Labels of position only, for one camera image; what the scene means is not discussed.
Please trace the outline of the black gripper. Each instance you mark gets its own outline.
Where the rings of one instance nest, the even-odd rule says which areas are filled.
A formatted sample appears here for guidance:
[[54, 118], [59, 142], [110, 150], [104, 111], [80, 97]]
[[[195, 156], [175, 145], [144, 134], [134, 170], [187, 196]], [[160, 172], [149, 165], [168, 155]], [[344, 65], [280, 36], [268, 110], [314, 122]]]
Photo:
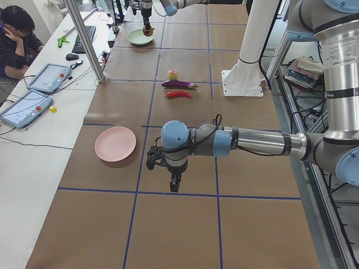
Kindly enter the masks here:
[[187, 169], [187, 164], [180, 166], [167, 165], [167, 170], [171, 173], [170, 190], [171, 192], [178, 192], [181, 176]]
[[147, 31], [150, 31], [149, 18], [152, 12], [152, 0], [140, 0], [140, 10], [144, 22], [142, 31], [144, 34], [146, 34]]

